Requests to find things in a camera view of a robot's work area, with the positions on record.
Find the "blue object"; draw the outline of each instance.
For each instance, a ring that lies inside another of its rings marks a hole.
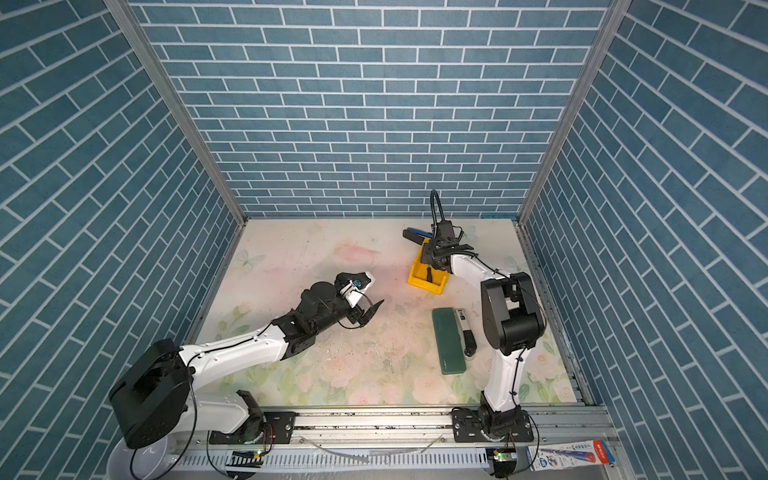
[[[424,238],[432,238],[432,234],[430,232],[425,232],[424,230],[419,230],[413,227],[406,228],[411,233],[415,233],[416,235],[421,235]]]

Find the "mounting plate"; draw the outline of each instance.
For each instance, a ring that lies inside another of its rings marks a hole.
[[[512,440],[523,443],[533,442],[534,436],[531,429],[531,419],[525,411],[521,413],[525,416],[525,420],[523,422],[514,422],[509,426]],[[453,440],[456,443],[503,442],[505,440],[504,437],[500,439],[491,438],[483,432],[477,410],[463,407],[455,408],[451,411],[451,420],[453,424]]]
[[[273,438],[272,443],[275,445],[282,445],[290,443],[291,435],[293,434],[293,424],[296,421],[295,412],[265,412],[266,418],[265,427],[272,427]],[[208,443],[211,445],[246,445],[243,443],[242,436],[239,434],[240,429],[233,433],[211,432]]]

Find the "black object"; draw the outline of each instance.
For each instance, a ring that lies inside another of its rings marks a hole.
[[[490,423],[490,418],[483,412],[483,403],[485,403],[485,408],[488,408],[484,396],[481,397],[480,402],[478,410],[457,407],[451,411],[455,442],[487,442],[489,439],[504,439],[510,433],[511,439],[515,442],[533,442],[533,430],[525,410],[517,407],[502,412],[495,415],[494,422]]]
[[[488,400],[485,399],[485,394],[481,392],[478,417],[483,432],[495,439],[511,432],[512,440],[516,442],[533,442],[530,417],[520,405],[506,412],[494,412],[488,404]]]
[[[424,243],[424,239],[426,238],[407,228],[402,231],[402,237],[405,238],[406,240],[411,240],[413,243],[416,243],[417,245],[421,245],[422,243]]]
[[[249,422],[255,422],[255,419],[248,418],[244,425]],[[265,412],[260,419],[261,431],[270,431],[272,427],[272,443],[275,445],[290,443],[291,435],[293,434],[293,425],[296,422],[296,413],[294,412]],[[232,433],[211,432],[208,437],[208,442],[211,445],[242,445],[245,442],[252,442],[258,438],[258,435],[245,438],[238,432],[240,429]]]
[[[495,452],[515,452],[518,455],[518,460],[500,462],[499,460],[496,460]],[[515,469],[518,467],[520,459],[520,453],[515,449],[485,449],[485,456],[488,458],[488,463],[490,464],[491,470],[493,471],[492,475],[496,478],[507,478],[515,473]]]
[[[211,432],[211,438],[217,435],[218,439],[226,439],[226,441],[220,440],[210,443],[232,445],[250,442],[259,438],[259,434],[263,431],[266,418],[256,399],[247,390],[237,390],[237,395],[243,399],[248,407],[248,418],[232,433]]]
[[[480,283],[485,338],[504,355],[522,348],[532,349],[538,337],[544,335],[544,317],[532,296],[533,291],[531,277],[525,272]],[[519,302],[519,306],[509,310],[507,299]]]
[[[340,273],[336,281],[317,282],[301,293],[301,303],[280,318],[272,320],[271,325],[278,326],[285,333],[288,348],[281,360],[303,352],[315,344],[317,334],[327,329],[344,317],[352,324],[365,326],[384,302],[372,305],[367,312],[360,306],[349,306],[341,294],[349,282],[355,288],[362,289],[371,280],[364,273]]]
[[[457,237],[454,233],[453,223],[445,219],[437,190],[432,190],[429,193],[429,204],[432,208],[432,239],[422,249],[421,262],[436,270],[453,273],[451,271],[451,255],[467,253],[474,249],[469,245],[461,245],[462,234],[460,233]],[[440,221],[437,220],[435,206],[440,212]]]
[[[172,339],[153,343],[109,392],[128,448],[162,439],[186,409],[190,383],[179,352]]]
[[[472,358],[478,351],[478,344],[475,341],[475,334],[471,330],[462,330],[464,333],[464,354]]]

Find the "metal frame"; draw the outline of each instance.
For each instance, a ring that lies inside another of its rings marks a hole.
[[[273,449],[275,465],[267,462],[262,468],[254,470],[264,473],[285,473],[298,468],[306,473],[308,470],[306,467],[302,468],[302,465],[306,464],[307,458],[315,459],[311,465],[314,472],[397,468],[394,463],[398,462],[399,458],[408,458],[409,455],[414,463],[398,465],[398,467],[424,468],[423,462],[430,462],[429,468],[484,468],[487,462],[483,458],[467,459],[462,458],[461,455],[479,454],[484,457],[483,449],[501,446],[503,442],[455,443],[452,433],[452,408],[452,406],[294,408],[292,410],[296,412],[296,423],[290,444],[275,445]],[[605,407],[558,404],[530,406],[526,410],[538,426],[542,445],[600,439],[606,442],[612,452],[620,452],[618,458],[623,455],[619,438]],[[177,470],[211,470],[205,459],[205,442],[205,432],[196,434],[190,450],[180,461]],[[313,444],[348,455],[361,455],[367,458],[371,455],[370,463],[361,465],[338,459],[333,461],[331,455],[320,451]],[[517,442],[516,445],[535,445],[535,442]],[[246,446],[237,447],[240,450],[246,448]],[[211,458],[218,466],[223,465],[233,450],[232,445],[210,445],[209,449]],[[403,449],[418,449],[418,451],[400,453],[399,451]],[[422,454],[428,455],[429,459],[425,456],[419,457]],[[617,480],[623,478],[618,470],[619,468],[606,468],[608,478]]]
[[[555,161],[558,159],[558,155],[563,148],[565,139],[568,137],[568,133],[571,131],[571,127],[576,120],[576,115],[581,109],[581,105],[584,103],[584,99],[589,93],[589,87],[592,86],[594,78],[598,76],[598,70],[603,63],[605,54],[608,51],[608,47],[611,46],[611,42],[616,36],[616,32],[619,29],[621,21],[624,19],[624,14],[627,13],[629,4],[632,0],[613,0],[611,6],[608,7],[605,13],[605,18],[598,31],[598,37],[594,41],[594,45],[589,50],[587,60],[584,62],[584,67],[581,69],[581,74],[576,85],[574,86],[573,93],[568,98],[568,103],[563,109],[563,116],[558,123],[558,127],[555,129],[552,139],[547,146],[547,150],[544,156],[541,158],[541,163],[536,170],[536,175],[533,177],[533,182],[528,190],[528,195],[523,200],[523,204],[520,207],[520,214],[518,220],[520,224],[525,224],[528,221],[528,217],[533,211],[533,206],[536,204],[541,189],[544,188],[544,183],[549,177],[549,172],[552,171]]]
[[[536,253],[533,250],[531,239],[528,236],[528,231],[525,226],[518,224],[515,228],[518,232],[518,239],[520,245],[523,247],[523,254],[525,260],[528,262],[528,268],[531,269],[531,278],[534,280],[538,295],[541,297],[541,301],[546,310],[547,320],[549,322],[550,331],[554,337],[555,342],[558,344],[560,355],[563,359],[563,365],[565,370],[575,376],[578,388],[581,391],[581,398],[586,405],[594,405],[594,395],[592,394],[587,379],[584,376],[584,371],[579,366],[578,357],[568,340],[568,334],[565,331],[565,325],[562,318],[558,313],[558,308],[554,303],[554,297],[552,296],[549,286],[545,281],[544,271],[541,269],[541,264],[538,262]]]
[[[216,294],[219,293],[221,282],[224,280],[224,276],[227,274],[227,269],[229,268],[230,264],[232,263],[232,259],[235,256],[237,245],[240,243],[240,238],[243,237],[245,226],[245,223],[237,226],[237,230],[235,230],[235,234],[232,237],[232,243],[230,243],[229,247],[227,248],[227,252],[224,254],[224,258],[221,260],[221,265],[219,265],[219,270],[216,272],[213,281],[210,283],[210,288],[205,294],[205,299],[200,305],[200,310],[197,312],[197,315],[192,321],[190,331],[187,333],[187,336],[184,337],[185,344],[191,344],[197,341],[197,336],[200,335],[200,330],[203,328],[203,323],[208,316],[208,312],[210,312],[210,307],[214,304]]]
[[[208,149],[203,136],[200,134],[194,121],[192,121],[192,117],[190,117],[186,107],[184,107],[176,87],[170,81],[160,58],[157,56],[157,52],[152,48],[149,37],[147,37],[146,32],[144,32],[144,29],[139,24],[133,9],[131,9],[127,0],[104,0],[104,3],[109,8],[109,12],[114,17],[123,35],[125,35],[126,40],[128,40],[128,44],[131,45],[134,53],[144,66],[144,70],[163,98],[170,114],[174,116],[179,124],[179,128],[190,142],[190,146],[195,154],[197,154],[197,159],[203,165],[205,171],[208,172],[216,190],[218,190],[223,198],[224,203],[227,204],[227,208],[235,217],[237,224],[242,227],[245,225],[246,215],[237,202],[232,190],[227,185],[221,170],[216,165],[214,156]]]

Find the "green pencil case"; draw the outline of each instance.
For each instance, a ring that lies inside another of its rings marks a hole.
[[[462,338],[458,333],[453,308],[436,308],[432,311],[437,353],[443,375],[463,373],[467,370],[462,351]]]

